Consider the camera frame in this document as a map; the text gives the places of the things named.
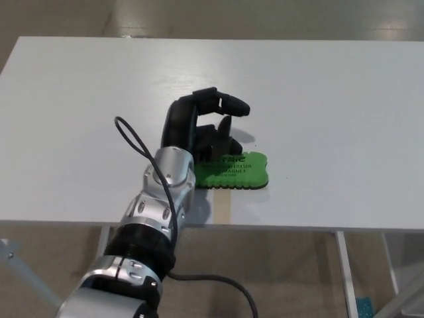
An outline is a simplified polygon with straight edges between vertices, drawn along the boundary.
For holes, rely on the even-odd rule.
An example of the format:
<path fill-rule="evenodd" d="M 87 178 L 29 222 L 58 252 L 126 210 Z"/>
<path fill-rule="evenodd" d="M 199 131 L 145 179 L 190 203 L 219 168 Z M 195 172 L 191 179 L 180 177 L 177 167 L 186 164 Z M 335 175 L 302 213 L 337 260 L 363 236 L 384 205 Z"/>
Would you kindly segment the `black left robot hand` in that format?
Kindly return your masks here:
<path fill-rule="evenodd" d="M 198 117 L 223 116 L 218 126 L 197 124 Z M 195 162 L 214 162 L 222 156 L 242 154 L 242 146 L 231 135 L 233 117 L 250 114 L 244 101 L 221 93 L 216 87 L 194 91 L 174 101 L 168 109 L 161 146 L 177 146 L 193 155 Z"/>

